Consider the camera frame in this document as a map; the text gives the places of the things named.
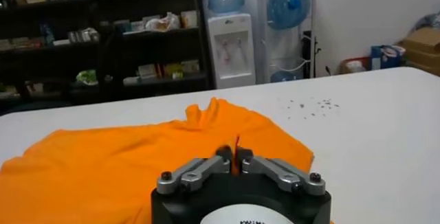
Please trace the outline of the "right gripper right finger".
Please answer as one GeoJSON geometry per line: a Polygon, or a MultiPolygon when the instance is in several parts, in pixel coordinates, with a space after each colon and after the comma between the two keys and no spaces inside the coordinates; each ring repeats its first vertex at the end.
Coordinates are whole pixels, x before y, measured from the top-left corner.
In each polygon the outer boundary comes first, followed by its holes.
{"type": "Polygon", "coordinates": [[[316,197],[326,192],[325,181],[319,173],[303,172],[279,158],[255,156],[248,148],[237,148],[236,164],[241,173],[265,175],[285,192],[305,192],[316,197]]]}

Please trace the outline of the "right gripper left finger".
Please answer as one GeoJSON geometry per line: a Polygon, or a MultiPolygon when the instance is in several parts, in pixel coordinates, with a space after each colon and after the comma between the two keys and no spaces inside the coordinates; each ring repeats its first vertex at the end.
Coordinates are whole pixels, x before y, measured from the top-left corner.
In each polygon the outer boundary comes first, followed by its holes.
{"type": "Polygon", "coordinates": [[[212,174],[230,173],[232,149],[229,146],[218,148],[211,158],[194,158],[175,171],[164,171],[157,180],[158,194],[173,194],[179,188],[189,192],[199,190],[212,174]]]}

